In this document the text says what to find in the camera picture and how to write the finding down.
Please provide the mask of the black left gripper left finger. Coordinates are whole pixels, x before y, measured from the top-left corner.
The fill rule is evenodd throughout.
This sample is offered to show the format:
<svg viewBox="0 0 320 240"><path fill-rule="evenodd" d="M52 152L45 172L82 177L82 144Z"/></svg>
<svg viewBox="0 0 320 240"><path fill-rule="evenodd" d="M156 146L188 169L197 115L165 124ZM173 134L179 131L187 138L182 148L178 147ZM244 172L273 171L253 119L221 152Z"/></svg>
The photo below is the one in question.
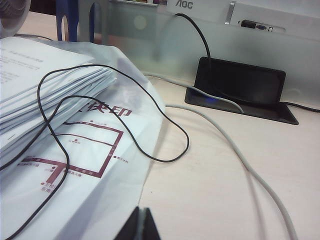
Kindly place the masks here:
<svg viewBox="0 0 320 240"><path fill-rule="evenodd" d="M118 240L140 240L142 232L142 212L137 206L117 234Z"/></svg>

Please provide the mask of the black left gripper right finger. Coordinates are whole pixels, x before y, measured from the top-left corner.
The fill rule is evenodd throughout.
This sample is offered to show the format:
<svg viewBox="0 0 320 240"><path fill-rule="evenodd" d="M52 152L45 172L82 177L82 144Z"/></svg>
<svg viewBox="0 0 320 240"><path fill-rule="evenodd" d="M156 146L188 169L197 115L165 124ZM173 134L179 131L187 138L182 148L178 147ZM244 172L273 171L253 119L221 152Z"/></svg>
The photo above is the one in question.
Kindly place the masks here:
<svg viewBox="0 0 320 240"><path fill-rule="evenodd" d="M149 208L145 208L145 215L143 221L143 232L142 239L143 240L160 240L160 235L152 216L151 210Z"/></svg>

